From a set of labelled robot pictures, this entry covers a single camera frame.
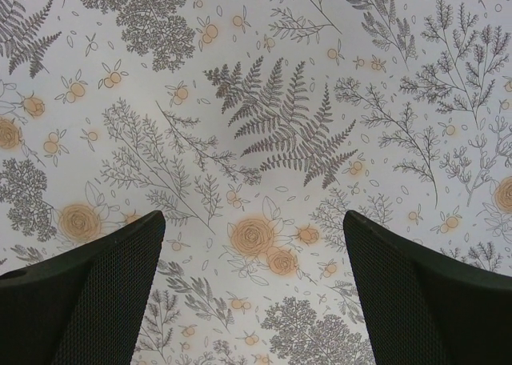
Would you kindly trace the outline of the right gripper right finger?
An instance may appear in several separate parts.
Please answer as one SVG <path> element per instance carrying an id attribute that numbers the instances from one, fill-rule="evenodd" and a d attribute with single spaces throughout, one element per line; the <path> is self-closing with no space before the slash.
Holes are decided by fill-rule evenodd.
<path id="1" fill-rule="evenodd" d="M 357 211 L 343 231 L 377 364 L 509 364 L 511 278 L 405 239 Z"/>

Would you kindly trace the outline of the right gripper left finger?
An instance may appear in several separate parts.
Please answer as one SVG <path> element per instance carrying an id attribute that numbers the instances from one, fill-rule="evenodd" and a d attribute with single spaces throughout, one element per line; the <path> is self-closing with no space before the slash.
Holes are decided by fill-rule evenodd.
<path id="1" fill-rule="evenodd" d="M 152 211 L 114 233 L 1 276 L 3 364 L 128 364 L 162 249 Z"/>

